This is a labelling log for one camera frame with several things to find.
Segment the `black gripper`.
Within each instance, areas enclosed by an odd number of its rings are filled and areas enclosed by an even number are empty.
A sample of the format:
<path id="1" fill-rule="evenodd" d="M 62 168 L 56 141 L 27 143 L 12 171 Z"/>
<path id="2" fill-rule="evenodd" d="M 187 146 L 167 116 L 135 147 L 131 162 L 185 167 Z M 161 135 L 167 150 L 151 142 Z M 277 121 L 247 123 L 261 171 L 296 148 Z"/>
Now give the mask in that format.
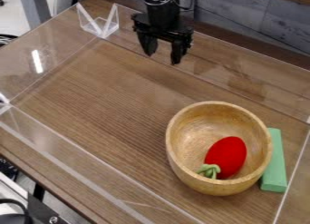
<path id="1" fill-rule="evenodd" d="M 131 15 L 134 30 L 147 56 L 158 50 L 158 40 L 173 43 L 171 63 L 179 64 L 193 41 L 194 30 L 181 18 L 181 10 L 189 10 L 179 0 L 143 0 L 146 13 Z"/>

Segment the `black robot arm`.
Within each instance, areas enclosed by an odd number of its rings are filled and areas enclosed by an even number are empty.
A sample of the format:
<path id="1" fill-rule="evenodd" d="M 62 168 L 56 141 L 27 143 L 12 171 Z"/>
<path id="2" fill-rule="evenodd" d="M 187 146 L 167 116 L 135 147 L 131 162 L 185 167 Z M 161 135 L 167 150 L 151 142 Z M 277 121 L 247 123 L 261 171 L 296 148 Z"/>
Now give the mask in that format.
<path id="1" fill-rule="evenodd" d="M 153 56 L 158 50 L 158 40 L 173 46 L 171 64 L 179 64 L 191 47 L 194 28 L 181 18 L 181 10 L 190 10 L 179 0 L 143 0 L 146 13 L 131 15 L 134 31 L 146 55 Z"/>

